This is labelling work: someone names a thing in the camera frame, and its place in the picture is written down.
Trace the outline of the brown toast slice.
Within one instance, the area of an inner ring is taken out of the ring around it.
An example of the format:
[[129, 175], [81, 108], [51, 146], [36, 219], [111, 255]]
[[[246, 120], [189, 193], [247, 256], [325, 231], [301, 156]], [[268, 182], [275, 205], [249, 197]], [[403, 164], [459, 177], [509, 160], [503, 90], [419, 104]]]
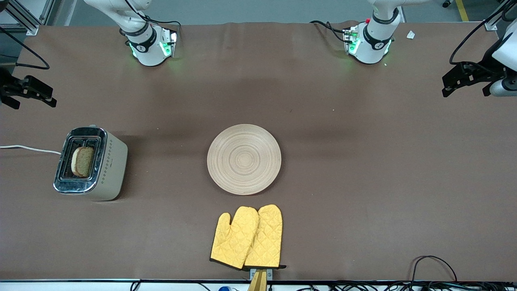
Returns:
[[92, 161], [95, 155], [94, 148], [79, 147], [77, 148], [71, 159], [71, 170], [75, 176], [88, 177]]

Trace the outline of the round wooden plate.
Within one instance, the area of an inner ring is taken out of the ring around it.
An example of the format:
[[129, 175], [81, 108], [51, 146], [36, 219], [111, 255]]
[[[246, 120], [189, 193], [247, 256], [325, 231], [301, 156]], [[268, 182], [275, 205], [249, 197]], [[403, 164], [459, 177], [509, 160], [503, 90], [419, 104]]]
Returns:
[[237, 124], [221, 131], [207, 153], [208, 173], [214, 183], [240, 196], [268, 188], [281, 166], [279, 142], [269, 131], [253, 124]]

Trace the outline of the chrome and beige toaster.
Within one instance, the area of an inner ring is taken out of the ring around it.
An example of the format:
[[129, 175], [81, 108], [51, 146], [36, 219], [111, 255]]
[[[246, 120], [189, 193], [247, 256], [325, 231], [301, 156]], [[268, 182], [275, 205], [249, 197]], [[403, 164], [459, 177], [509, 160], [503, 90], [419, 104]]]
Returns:
[[[79, 147], [95, 150], [88, 177], [72, 173], [72, 155]], [[54, 190], [91, 201], [114, 200], [121, 191], [127, 157], [127, 145], [109, 131], [96, 125], [72, 129], [63, 143], [53, 181]]]

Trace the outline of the yellow quilted oven mitt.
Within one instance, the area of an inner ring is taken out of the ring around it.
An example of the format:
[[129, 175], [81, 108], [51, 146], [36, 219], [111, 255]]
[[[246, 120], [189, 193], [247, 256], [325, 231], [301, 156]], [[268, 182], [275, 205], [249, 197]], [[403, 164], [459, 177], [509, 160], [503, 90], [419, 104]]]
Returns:
[[259, 222], [251, 249], [244, 261], [245, 268], [284, 269], [280, 264], [283, 217], [276, 205], [263, 206], [258, 210]]
[[255, 208], [239, 207], [233, 216], [218, 218], [209, 260], [233, 269], [243, 269], [259, 224]]

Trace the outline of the aluminium frame profile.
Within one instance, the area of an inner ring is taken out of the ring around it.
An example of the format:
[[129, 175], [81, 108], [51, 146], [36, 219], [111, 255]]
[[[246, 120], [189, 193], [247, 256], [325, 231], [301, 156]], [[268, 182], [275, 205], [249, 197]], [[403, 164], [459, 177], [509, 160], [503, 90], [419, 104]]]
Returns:
[[496, 1], [499, 3], [499, 6], [483, 21], [484, 29], [486, 31], [497, 31], [497, 24], [499, 22], [512, 22], [517, 18], [511, 18], [507, 15], [513, 8], [517, 8], [517, 0]]
[[14, 20], [13, 23], [0, 22], [0, 27], [6, 31], [26, 31], [26, 35], [35, 36], [39, 26], [44, 24], [20, 0], [0, 0], [0, 13], [2, 12], [6, 12]]

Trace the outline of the light wooden post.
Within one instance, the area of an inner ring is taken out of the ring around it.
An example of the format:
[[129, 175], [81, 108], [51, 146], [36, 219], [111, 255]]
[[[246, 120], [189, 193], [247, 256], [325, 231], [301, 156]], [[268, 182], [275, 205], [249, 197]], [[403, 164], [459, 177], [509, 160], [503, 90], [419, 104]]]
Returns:
[[267, 269], [251, 269], [251, 280], [247, 291], [267, 291]]

